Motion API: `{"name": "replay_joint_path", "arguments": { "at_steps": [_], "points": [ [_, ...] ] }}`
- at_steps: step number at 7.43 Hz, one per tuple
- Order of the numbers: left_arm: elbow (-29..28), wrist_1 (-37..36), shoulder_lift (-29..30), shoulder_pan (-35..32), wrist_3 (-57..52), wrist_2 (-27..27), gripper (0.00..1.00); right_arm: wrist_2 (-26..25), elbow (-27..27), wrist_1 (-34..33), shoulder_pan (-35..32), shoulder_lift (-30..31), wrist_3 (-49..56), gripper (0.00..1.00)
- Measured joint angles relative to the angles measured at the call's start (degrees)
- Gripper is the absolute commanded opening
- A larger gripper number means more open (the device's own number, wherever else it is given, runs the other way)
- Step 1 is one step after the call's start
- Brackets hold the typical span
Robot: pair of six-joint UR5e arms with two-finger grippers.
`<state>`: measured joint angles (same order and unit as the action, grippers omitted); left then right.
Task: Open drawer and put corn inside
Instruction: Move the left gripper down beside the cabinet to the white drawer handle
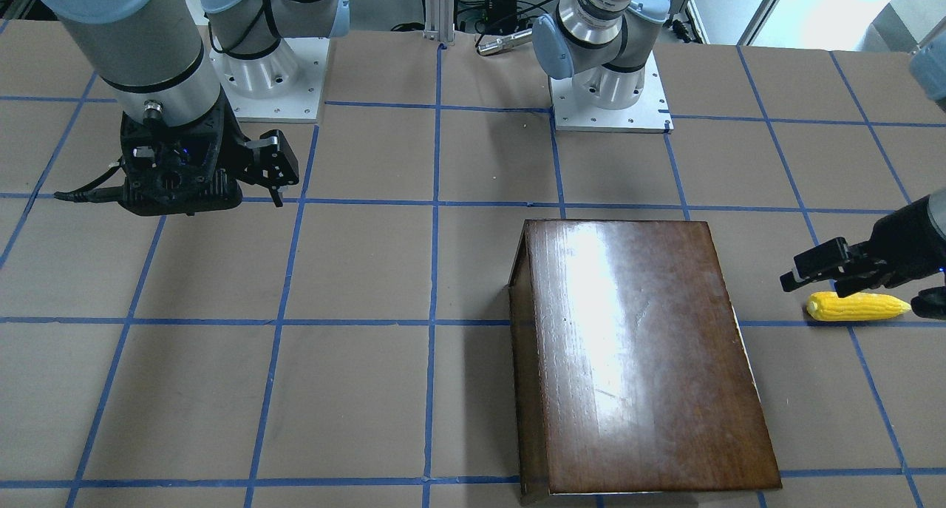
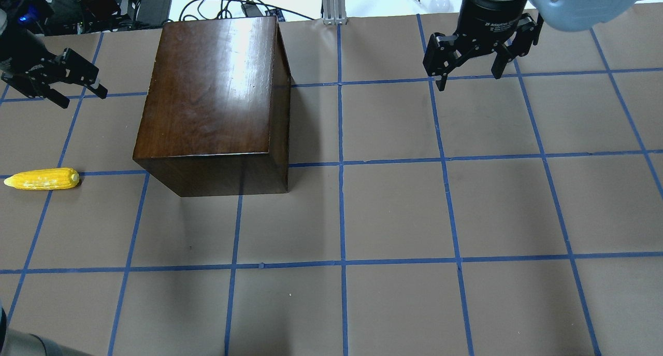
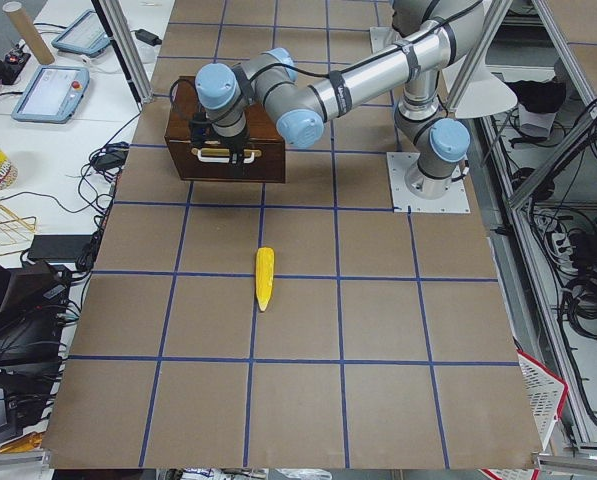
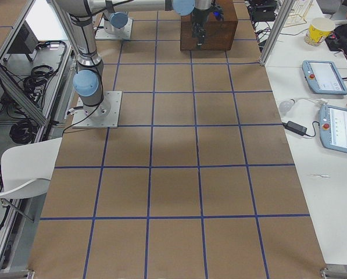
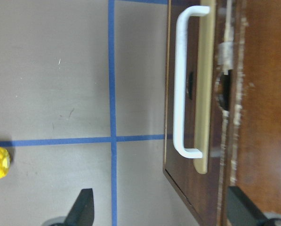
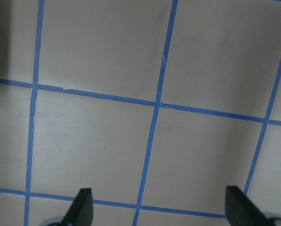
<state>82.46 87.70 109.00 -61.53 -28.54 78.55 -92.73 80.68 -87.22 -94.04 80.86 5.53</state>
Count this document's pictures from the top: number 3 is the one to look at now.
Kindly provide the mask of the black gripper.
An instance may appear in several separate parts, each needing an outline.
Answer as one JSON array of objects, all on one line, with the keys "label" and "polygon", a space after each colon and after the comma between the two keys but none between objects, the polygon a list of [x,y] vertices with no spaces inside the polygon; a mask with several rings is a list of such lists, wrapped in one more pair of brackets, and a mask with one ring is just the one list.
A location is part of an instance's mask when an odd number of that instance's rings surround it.
[{"label": "black gripper", "polygon": [[212,129],[219,137],[221,144],[230,149],[229,164],[242,166],[244,164],[244,148],[248,142],[248,127],[245,116],[241,115],[229,125],[213,123]]}]

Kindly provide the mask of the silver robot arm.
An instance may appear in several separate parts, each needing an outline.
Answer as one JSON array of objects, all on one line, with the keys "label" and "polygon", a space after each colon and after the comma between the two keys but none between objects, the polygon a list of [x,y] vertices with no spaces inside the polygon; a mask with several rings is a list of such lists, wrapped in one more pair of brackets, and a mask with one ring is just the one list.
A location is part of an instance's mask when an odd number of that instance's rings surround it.
[{"label": "silver robot arm", "polygon": [[321,74],[299,88],[297,68],[281,47],[229,67],[203,66],[194,88],[204,108],[203,120],[191,128],[209,127],[229,149],[228,162],[244,162],[249,137],[245,110],[260,104],[289,145],[307,148],[317,142],[327,122],[402,85],[398,127],[436,116],[436,78],[440,70],[463,58],[476,44],[484,23],[481,1],[394,1],[392,27],[399,39],[341,70]]}]

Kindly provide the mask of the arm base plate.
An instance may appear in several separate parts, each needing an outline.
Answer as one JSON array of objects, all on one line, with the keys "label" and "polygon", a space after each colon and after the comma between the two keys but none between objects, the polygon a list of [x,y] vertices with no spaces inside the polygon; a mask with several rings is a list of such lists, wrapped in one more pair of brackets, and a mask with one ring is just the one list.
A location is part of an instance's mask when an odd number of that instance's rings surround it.
[{"label": "arm base plate", "polygon": [[394,42],[400,40],[402,36],[392,27],[371,27],[369,29],[371,51],[377,53]]},{"label": "arm base plate", "polygon": [[418,169],[417,152],[388,152],[387,170],[393,210],[397,213],[469,214],[470,206],[458,164],[441,180]]}]

